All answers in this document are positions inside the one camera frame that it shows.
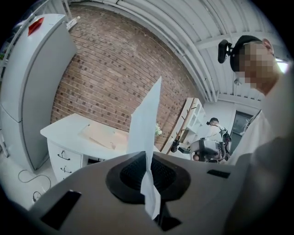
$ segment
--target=white wall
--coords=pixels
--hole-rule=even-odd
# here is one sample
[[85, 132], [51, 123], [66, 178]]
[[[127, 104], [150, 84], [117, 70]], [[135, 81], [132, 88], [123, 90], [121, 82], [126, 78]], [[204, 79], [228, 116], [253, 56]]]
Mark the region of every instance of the white wall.
[[229, 133], [231, 133], [234, 119], [236, 116], [236, 111], [244, 112], [250, 115], [255, 115], [259, 109], [237, 104], [234, 102], [227, 101], [217, 101], [216, 103], [205, 103], [204, 110], [206, 113], [206, 119], [204, 125], [199, 129], [199, 137], [205, 136], [208, 131], [208, 126], [205, 124], [211, 118], [217, 118], [220, 122], [220, 125], [225, 127]]

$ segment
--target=white desk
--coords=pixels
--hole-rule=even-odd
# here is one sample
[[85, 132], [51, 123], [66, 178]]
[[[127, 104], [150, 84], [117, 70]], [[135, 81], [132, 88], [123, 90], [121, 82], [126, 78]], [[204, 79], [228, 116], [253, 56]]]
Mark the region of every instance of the white desk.
[[125, 146], [125, 150], [113, 150], [81, 136], [80, 133], [89, 124], [95, 124], [96, 128], [98, 127], [97, 132], [100, 131], [99, 134], [102, 136], [113, 132], [128, 135], [127, 132], [92, 121], [78, 114], [72, 114], [45, 127], [40, 132], [47, 138], [50, 160], [58, 181], [86, 166], [88, 157], [107, 160], [126, 154], [127, 146]]

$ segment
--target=white shirt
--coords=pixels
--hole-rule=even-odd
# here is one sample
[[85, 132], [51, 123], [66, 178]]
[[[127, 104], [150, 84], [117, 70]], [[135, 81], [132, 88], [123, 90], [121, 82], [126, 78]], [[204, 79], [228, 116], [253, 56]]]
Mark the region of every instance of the white shirt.
[[257, 147], [276, 137], [294, 133], [293, 73], [289, 71], [277, 81], [261, 103], [261, 112], [249, 125], [227, 164], [235, 165], [238, 158], [253, 153]]
[[210, 126], [205, 138], [207, 138], [209, 140], [215, 140], [218, 142], [222, 142], [222, 137], [220, 134], [221, 129], [218, 127], [220, 127], [222, 130], [224, 129], [224, 127], [222, 127], [219, 124], [217, 124], [216, 126]]

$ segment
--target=white paper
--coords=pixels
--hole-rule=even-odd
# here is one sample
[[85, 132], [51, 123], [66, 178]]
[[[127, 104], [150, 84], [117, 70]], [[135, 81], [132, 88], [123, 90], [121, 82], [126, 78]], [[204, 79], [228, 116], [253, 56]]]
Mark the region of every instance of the white paper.
[[146, 152], [146, 173], [141, 183], [141, 193], [145, 196], [145, 210], [152, 219], [160, 209], [160, 194], [154, 186], [151, 172], [160, 87], [161, 77], [131, 115], [127, 147], [127, 153]]

